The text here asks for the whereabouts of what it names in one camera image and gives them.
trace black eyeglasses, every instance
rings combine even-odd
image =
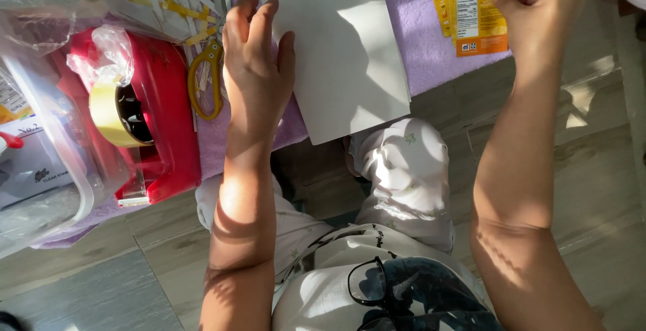
[[[395,321],[388,313],[392,292],[379,257],[352,269],[348,275],[348,292],[355,302],[368,307],[379,306],[386,312],[363,323],[357,331],[397,331]]]

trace left hand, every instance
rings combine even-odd
[[[277,63],[271,54],[271,23],[279,0],[238,0],[227,14],[222,33],[224,83],[232,127],[252,140],[273,139],[294,89],[294,32],[280,40]]]

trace hand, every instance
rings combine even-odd
[[[279,0],[239,0],[222,32],[224,84],[231,104],[230,128],[247,139],[271,142],[294,88],[294,32],[281,38],[277,63],[271,54],[271,23]]]
[[[505,16],[516,66],[561,65],[583,0],[492,0]]]

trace purple towel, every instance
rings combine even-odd
[[[386,3],[412,96],[511,55],[510,52],[502,52],[457,58],[451,39],[442,35],[432,0],[386,0]],[[202,178],[209,178],[222,172],[229,119],[228,103],[224,105],[216,119],[204,121],[198,118]],[[307,136],[305,124],[292,97],[274,138],[274,149],[300,142]],[[118,208],[111,198],[78,224],[57,236],[43,239],[40,244],[33,247],[69,247],[102,221],[139,209]]]

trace person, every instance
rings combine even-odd
[[[224,172],[196,191],[211,230],[200,330],[604,329],[550,232],[563,47],[582,0],[493,1],[516,77],[473,188],[470,245],[487,292],[450,257],[447,148],[424,121],[353,136],[355,167],[372,181],[354,224],[333,229],[282,198],[270,152],[296,35],[274,61],[278,0],[257,12],[258,0],[238,1],[223,32]]]

